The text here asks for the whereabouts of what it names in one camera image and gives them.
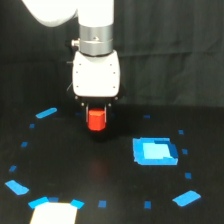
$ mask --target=blue tape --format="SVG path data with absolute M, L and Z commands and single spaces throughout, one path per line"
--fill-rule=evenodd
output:
M 184 134 L 184 131 L 183 130 L 179 130 L 179 134 L 180 135 L 183 135 Z
M 9 169 L 9 172 L 14 172 L 16 170 L 17 166 L 11 166 L 11 168 Z
M 35 127 L 35 124 L 30 124 L 30 128 L 34 128 Z
M 50 108 L 49 110 L 45 110 L 45 111 L 37 114 L 36 117 L 41 119 L 41 118 L 47 117 L 55 112 L 57 112 L 57 108 Z
M 27 142 L 23 142 L 22 145 L 21 145 L 21 147 L 23 147 L 23 148 L 24 147 L 27 147 L 27 144 L 28 144 Z
M 58 202 L 58 198 L 52 197 L 48 198 L 49 202 Z
M 186 179 L 192 179 L 191 173 L 185 173 Z
M 34 209 L 36 208 L 38 205 L 42 205 L 46 202 L 49 202 L 48 198 L 47 197 L 43 197 L 43 198 L 39 198 L 35 201 L 31 201 L 28 203 L 28 205 L 30 206 L 30 208 Z
M 23 194 L 26 194 L 29 191 L 28 188 L 23 187 L 22 185 L 18 184 L 14 180 L 6 182 L 5 185 L 7 187 L 9 187 L 17 195 L 23 195 Z
M 82 208 L 84 204 L 85 204 L 84 202 L 77 201 L 77 200 L 73 200 L 71 202 L 71 205 L 73 205 L 74 207 L 77 207 L 78 209 Z
M 151 202 L 150 201 L 145 201 L 144 208 L 145 209 L 151 209 Z
M 134 162 L 140 165 L 177 165 L 177 158 L 163 158 L 163 159 L 145 159 L 143 144 L 144 143 L 155 143 L 155 142 L 169 142 L 169 138 L 141 138 L 133 139 L 133 151 L 134 151 Z
M 107 202 L 106 201 L 99 201 L 98 207 L 99 208 L 106 208 L 107 207 Z
M 187 149 L 182 149 L 182 152 L 183 152 L 184 155 L 188 154 L 188 150 Z
M 188 191 L 187 193 L 182 194 L 177 198 L 174 198 L 173 201 L 176 202 L 179 206 L 183 207 L 199 198 L 201 198 L 201 195 L 197 194 L 194 191 Z

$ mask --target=black surface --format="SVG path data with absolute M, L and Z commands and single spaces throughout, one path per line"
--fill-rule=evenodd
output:
M 14 108 L 1 115 L 1 223 L 28 224 L 28 202 L 43 196 L 85 202 L 77 224 L 223 222 L 223 109 L 117 107 L 104 138 L 87 131 L 75 108 L 36 119 L 43 109 Z M 169 137 L 178 150 L 178 166 L 135 163 L 132 139 L 139 137 Z M 23 141 L 26 148 L 20 147 Z M 10 174 L 11 165 L 18 168 Z M 186 180 L 185 172 L 193 179 Z M 29 193 L 16 196 L 4 185 L 12 179 Z M 172 202 L 188 190 L 202 198 L 183 208 Z M 98 208 L 99 200 L 107 201 L 105 209 Z M 144 201 L 151 201 L 151 210 L 144 209 Z

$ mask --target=red object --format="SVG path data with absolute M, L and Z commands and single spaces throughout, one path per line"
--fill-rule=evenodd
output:
M 91 131 L 102 131 L 106 127 L 105 116 L 105 111 L 103 109 L 89 110 L 89 129 Z

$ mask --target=blue tape piece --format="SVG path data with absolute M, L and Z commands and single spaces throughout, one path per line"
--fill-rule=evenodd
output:
M 30 124 L 30 128 L 34 128 L 35 127 L 35 124 Z
M 145 159 L 143 144 L 144 143 L 155 143 L 155 142 L 169 142 L 169 138 L 141 138 L 133 139 L 133 151 L 134 151 L 134 162 L 140 165 L 177 165 L 177 158 L 163 158 L 163 159 Z
M 192 179 L 191 173 L 185 173 L 186 179 Z
M 84 202 L 77 201 L 77 200 L 73 200 L 71 202 L 71 205 L 73 205 L 74 207 L 77 207 L 78 209 L 82 208 L 84 204 L 85 204 Z
M 35 201 L 31 201 L 28 203 L 28 205 L 30 206 L 30 208 L 34 209 L 36 208 L 38 205 L 42 205 L 46 202 L 49 202 L 48 198 L 47 197 L 43 197 L 43 198 L 39 198 Z
M 50 108 L 49 110 L 45 110 L 45 111 L 37 114 L 36 117 L 39 119 L 42 119 L 42 118 L 47 117 L 55 112 L 57 112 L 57 108 Z
M 201 198 L 201 195 L 197 194 L 194 191 L 188 191 L 187 193 L 182 194 L 177 198 L 174 198 L 173 201 L 176 202 L 179 206 L 183 207 L 199 198 Z
M 106 208 L 107 207 L 107 202 L 106 201 L 99 201 L 98 207 L 99 208 Z
M 5 185 L 7 187 L 9 187 L 17 195 L 23 195 L 23 194 L 26 194 L 29 191 L 28 188 L 23 187 L 22 185 L 18 184 L 14 180 L 6 182 Z
M 49 202 L 58 202 L 58 198 L 52 197 L 52 198 L 48 198 Z
M 182 149 L 182 152 L 183 152 L 184 155 L 188 154 L 188 150 L 187 149 Z
M 16 170 L 17 166 L 11 166 L 11 168 L 9 169 L 9 172 L 14 172 Z
M 27 144 L 28 144 L 27 142 L 23 142 L 22 145 L 21 145 L 21 147 L 23 147 L 23 148 L 24 147 L 27 147 Z
M 151 202 L 150 201 L 145 201 L 144 208 L 145 209 L 151 209 Z
M 183 130 L 179 130 L 179 134 L 180 135 L 184 135 L 184 131 Z

